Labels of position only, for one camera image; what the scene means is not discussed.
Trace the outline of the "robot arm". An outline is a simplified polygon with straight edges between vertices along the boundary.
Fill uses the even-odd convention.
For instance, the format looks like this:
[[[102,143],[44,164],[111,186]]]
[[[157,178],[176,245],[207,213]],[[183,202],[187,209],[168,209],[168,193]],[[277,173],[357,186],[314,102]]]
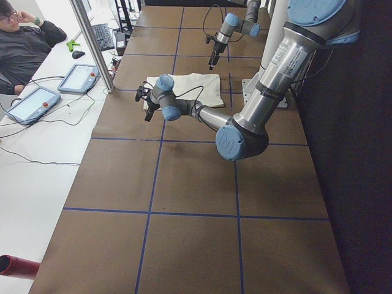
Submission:
[[[164,120],[174,121],[191,116],[216,131],[219,154],[237,161],[254,157],[268,146],[265,125],[284,99],[292,84],[318,49],[355,42],[360,33],[360,1],[289,1],[276,8],[282,17],[281,38],[264,70],[251,80],[251,94],[243,109],[228,116],[203,105],[199,100],[184,100],[173,92],[174,79],[161,75],[151,88],[141,85],[135,96],[148,106],[149,121],[156,110]]]
[[[248,1],[231,1],[232,3],[246,6],[246,17],[241,19],[233,13],[226,14],[222,26],[215,35],[206,35],[206,43],[214,42],[213,50],[209,59],[209,70],[213,70],[217,65],[220,54],[223,53],[230,41],[234,32],[251,37],[257,37],[260,32],[260,25],[258,24],[258,10],[261,1],[248,0]]]

